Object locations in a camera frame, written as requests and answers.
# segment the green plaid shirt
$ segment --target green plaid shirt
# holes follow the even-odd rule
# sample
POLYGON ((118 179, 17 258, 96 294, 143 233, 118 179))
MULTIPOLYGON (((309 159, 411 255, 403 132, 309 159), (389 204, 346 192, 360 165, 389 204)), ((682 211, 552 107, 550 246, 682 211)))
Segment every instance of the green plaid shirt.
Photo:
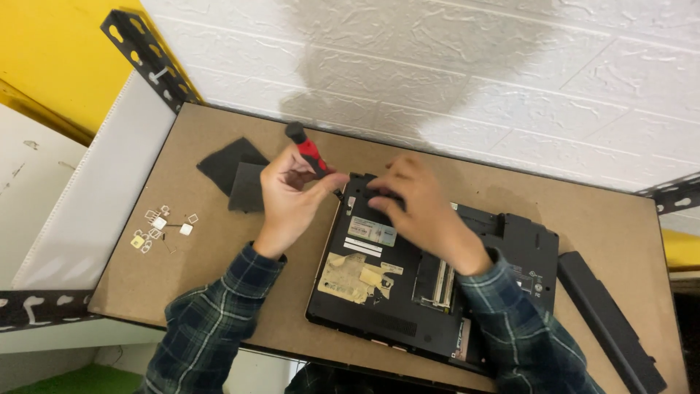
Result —
MULTIPOLYGON (((222 278, 193 289, 165 309, 167 333, 137 393, 222 393, 241 341, 255 330, 255 315, 281 272, 279 261, 246 245, 222 278)), ((502 393, 599 393, 586 359, 571 335, 523 295, 498 250, 483 276, 459 277, 498 368, 502 393)), ((287 394, 394 393, 407 383, 322 365, 307 365, 287 394)), ((430 393, 431 388, 421 388, 430 393)))

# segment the black laptop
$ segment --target black laptop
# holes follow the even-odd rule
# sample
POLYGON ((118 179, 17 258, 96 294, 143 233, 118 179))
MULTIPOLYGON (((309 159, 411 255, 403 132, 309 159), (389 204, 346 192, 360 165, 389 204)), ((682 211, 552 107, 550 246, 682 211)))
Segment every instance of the black laptop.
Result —
MULTIPOLYGON (((454 269, 396 233, 369 208, 371 174, 350 174, 306 317, 426 358, 493 376, 484 340, 455 281, 454 269)), ((452 204, 465 224, 513 265, 523 292, 554 309, 559 238, 524 217, 452 204)))

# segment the plaid sleeve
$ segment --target plaid sleeve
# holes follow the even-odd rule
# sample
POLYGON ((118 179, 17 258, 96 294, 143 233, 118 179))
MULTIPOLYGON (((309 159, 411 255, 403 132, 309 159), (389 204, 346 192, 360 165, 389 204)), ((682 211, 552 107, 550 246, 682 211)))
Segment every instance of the plaid sleeve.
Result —
POLYGON ((571 335, 525 297, 501 252, 486 250, 493 268, 457 280, 498 368, 498 392, 602 394, 571 335))
POLYGON ((238 347, 255 330, 255 315, 282 270, 246 245, 224 276, 193 289, 165 309, 167 333, 137 393, 221 393, 238 347))

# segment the wooden table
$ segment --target wooden table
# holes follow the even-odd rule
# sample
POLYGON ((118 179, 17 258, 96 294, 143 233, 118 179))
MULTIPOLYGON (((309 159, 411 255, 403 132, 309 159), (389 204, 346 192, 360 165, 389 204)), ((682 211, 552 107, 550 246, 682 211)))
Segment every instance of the wooden table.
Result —
MULTIPOLYGON (((165 142, 134 212, 90 302, 107 316, 165 325, 164 307, 192 287, 217 279, 263 223, 263 214, 227 210, 228 197, 196 164, 246 137, 266 157, 289 144, 284 124, 186 104, 165 142), (199 220, 189 236, 166 227, 167 238, 146 253, 132 245, 136 230, 149 230, 144 215, 168 205, 168 221, 199 220)), ((320 152, 342 172, 382 174, 404 149, 307 130, 320 152)), ((688 391, 664 249, 654 201, 475 163, 421 154, 454 202, 492 213, 510 212, 560 235, 560 252, 578 250, 641 338, 668 383, 668 393, 688 391)), ((448 365, 314 325, 304 317, 338 201, 327 198, 309 230, 289 251, 289 263, 262 308, 257 331, 245 346, 316 358, 494 391, 490 379, 448 365)), ((561 284, 555 316, 584 351, 590 374, 608 393, 626 388, 561 284)))

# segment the red screwdriver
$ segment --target red screwdriver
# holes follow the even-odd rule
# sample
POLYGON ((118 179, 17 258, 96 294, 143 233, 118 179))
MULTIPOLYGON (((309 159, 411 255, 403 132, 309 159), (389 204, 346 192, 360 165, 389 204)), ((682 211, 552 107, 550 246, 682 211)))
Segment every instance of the red screwdriver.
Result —
MULTIPOLYGON (((299 153, 301 153, 302 157, 311 165, 311 168, 314 169, 319 179, 328 175, 328 166, 321 158, 316 144, 314 144, 304 132, 304 125, 300 122, 289 123, 287 128, 284 129, 284 134, 297 144, 299 153)), ((338 200, 341 202, 343 201, 343 192, 340 191, 340 189, 335 189, 333 194, 338 197, 338 200)))

